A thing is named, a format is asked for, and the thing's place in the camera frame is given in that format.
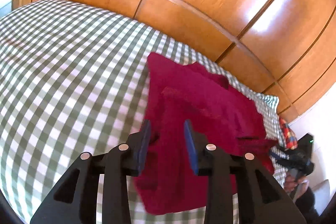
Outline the person's right hand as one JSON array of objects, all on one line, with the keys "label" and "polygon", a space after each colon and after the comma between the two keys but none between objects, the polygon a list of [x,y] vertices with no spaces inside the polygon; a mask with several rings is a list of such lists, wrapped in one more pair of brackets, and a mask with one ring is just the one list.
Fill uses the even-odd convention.
[{"label": "person's right hand", "polygon": [[284,182],[284,190],[287,193],[291,193],[294,191],[294,189],[300,186],[301,189],[297,190],[297,194],[299,196],[302,196],[308,189],[309,187],[309,180],[303,176],[302,178],[295,180],[295,178],[288,172],[286,174],[285,182]]}]

